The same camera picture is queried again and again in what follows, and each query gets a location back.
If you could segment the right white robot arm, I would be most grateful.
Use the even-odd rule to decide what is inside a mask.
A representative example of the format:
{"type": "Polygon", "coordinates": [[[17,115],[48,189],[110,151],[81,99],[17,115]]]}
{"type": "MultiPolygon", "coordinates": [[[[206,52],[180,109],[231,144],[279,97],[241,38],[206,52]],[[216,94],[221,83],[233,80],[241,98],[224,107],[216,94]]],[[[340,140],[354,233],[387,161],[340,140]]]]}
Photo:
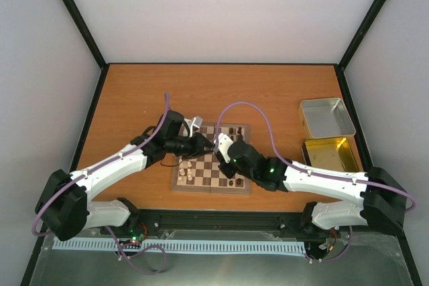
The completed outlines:
{"type": "Polygon", "coordinates": [[[252,145],[225,135],[214,144],[219,169],[227,177],[242,175],[271,192],[308,192],[334,198],[331,203],[308,203],[303,211],[305,224],[321,230],[368,226],[392,236],[404,232],[408,195],[382,168],[373,167],[368,172],[319,169],[280,157],[264,157],[252,145]]]}

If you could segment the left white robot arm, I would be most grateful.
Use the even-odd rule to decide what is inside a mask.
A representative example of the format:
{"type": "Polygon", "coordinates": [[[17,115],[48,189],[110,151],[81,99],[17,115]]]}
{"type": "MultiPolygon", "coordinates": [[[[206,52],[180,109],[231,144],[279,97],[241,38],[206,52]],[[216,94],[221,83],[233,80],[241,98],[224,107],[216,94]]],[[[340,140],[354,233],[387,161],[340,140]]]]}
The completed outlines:
{"type": "Polygon", "coordinates": [[[139,216],[126,199],[97,202],[101,192],[123,178],[143,171],[171,153],[182,160],[212,153],[214,143],[199,132],[200,117],[185,118],[166,110],[157,125],[149,126],[129,144],[112,156],[70,173],[59,169],[52,173],[36,204],[32,232],[39,222],[47,226],[47,233],[59,240],[69,240],[81,231],[100,226],[116,226],[125,234],[139,227],[139,216]]]}

